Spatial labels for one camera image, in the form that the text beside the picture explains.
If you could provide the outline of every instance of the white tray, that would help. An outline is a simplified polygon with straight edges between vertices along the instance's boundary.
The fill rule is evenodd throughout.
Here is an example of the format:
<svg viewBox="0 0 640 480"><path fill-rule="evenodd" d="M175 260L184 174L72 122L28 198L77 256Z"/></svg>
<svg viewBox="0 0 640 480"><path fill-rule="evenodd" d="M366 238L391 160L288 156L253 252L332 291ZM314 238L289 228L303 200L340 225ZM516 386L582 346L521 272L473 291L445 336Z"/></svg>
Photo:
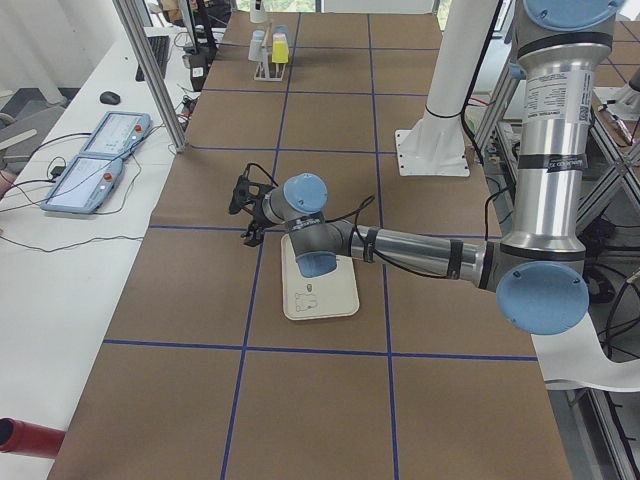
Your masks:
<svg viewBox="0 0 640 480"><path fill-rule="evenodd" d="M320 277L300 275L289 235L281 241L282 303L290 320L346 317L360 308L353 260L338 255L338 268Z"/></svg>

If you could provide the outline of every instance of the keyboard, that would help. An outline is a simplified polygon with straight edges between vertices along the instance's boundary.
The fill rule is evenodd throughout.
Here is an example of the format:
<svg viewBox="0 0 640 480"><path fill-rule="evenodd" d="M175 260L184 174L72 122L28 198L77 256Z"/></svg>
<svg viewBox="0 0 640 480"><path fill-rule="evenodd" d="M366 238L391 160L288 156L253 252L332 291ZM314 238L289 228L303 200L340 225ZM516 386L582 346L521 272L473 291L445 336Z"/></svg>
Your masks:
<svg viewBox="0 0 640 480"><path fill-rule="evenodd" d="M162 78L164 78L167 73L167 62L169 61L169 36L161 35L157 37L147 37L147 40L149 40L153 56L156 57L156 62L158 63L158 67L160 67ZM136 82L142 81L144 81L144 73L142 73L142 68L138 65Z"/></svg>

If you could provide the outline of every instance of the computer mouse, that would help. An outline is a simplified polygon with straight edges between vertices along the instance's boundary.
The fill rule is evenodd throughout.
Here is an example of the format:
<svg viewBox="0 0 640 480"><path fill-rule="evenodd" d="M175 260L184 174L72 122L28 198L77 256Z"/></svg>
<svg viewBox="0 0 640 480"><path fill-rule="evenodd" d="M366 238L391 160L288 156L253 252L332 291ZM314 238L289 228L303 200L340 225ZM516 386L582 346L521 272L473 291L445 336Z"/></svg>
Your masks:
<svg viewBox="0 0 640 480"><path fill-rule="evenodd" d="M115 92L102 92L100 95L100 103L106 103L107 105L118 105L120 103L120 95Z"/></svg>

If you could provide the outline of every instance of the red cylinder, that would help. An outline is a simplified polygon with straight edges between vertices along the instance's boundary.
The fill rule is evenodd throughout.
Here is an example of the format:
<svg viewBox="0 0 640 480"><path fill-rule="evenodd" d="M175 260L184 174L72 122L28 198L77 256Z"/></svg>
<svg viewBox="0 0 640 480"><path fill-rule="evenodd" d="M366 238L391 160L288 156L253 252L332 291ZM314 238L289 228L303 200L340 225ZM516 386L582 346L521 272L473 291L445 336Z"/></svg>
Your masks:
<svg viewBox="0 0 640 480"><path fill-rule="evenodd" d="M56 458L66 432L33 423L0 419L0 452Z"/></svg>

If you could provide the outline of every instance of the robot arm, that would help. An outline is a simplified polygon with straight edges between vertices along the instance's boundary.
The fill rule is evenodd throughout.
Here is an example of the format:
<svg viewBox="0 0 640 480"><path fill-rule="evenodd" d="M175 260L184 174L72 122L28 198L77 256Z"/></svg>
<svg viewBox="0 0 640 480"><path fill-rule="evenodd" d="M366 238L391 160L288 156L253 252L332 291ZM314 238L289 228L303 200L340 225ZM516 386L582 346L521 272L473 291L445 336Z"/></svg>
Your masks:
<svg viewBox="0 0 640 480"><path fill-rule="evenodd" d="M499 243L480 246L327 223L327 188L313 174L293 177L251 198L238 192L231 210L253 204L254 231L284 224L305 277L335 269L335 255L391 263L414 273L462 279L495 291L517 327L556 334L576 325L588 308L581 272L585 248L575 235L598 64L611 51L616 2L523 0L516 13L514 57L527 75L514 226ZM252 227L248 231L253 237Z"/></svg>

